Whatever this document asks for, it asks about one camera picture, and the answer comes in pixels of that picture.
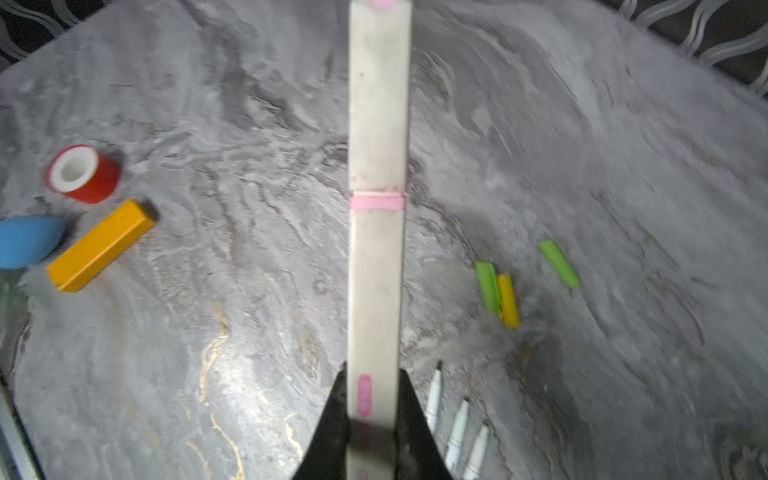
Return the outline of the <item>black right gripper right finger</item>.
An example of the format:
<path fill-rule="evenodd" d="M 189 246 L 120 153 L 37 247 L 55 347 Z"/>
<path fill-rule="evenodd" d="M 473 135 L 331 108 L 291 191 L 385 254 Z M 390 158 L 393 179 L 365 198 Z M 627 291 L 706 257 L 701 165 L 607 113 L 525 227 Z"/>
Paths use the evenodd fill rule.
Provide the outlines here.
<path fill-rule="evenodd" d="M 399 371 L 396 479 L 452 480 L 407 372 Z"/>

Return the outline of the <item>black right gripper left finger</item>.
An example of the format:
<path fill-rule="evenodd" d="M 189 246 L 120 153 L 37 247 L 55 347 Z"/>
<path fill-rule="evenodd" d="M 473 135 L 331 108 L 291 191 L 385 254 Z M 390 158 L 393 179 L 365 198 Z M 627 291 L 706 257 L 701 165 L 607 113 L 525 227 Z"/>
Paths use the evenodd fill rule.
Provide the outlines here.
<path fill-rule="evenodd" d="M 349 438 L 347 364 L 344 363 L 334 380 L 305 456 L 292 479 L 345 479 Z"/>

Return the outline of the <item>white pen pink accents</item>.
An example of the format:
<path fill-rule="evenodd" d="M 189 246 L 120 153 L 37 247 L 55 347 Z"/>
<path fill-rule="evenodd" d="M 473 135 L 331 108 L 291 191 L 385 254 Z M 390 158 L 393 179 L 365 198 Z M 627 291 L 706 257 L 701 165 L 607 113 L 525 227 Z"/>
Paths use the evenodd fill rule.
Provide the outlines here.
<path fill-rule="evenodd" d="M 392 479 L 410 128 L 411 1 L 349 10 L 349 479 Z"/>

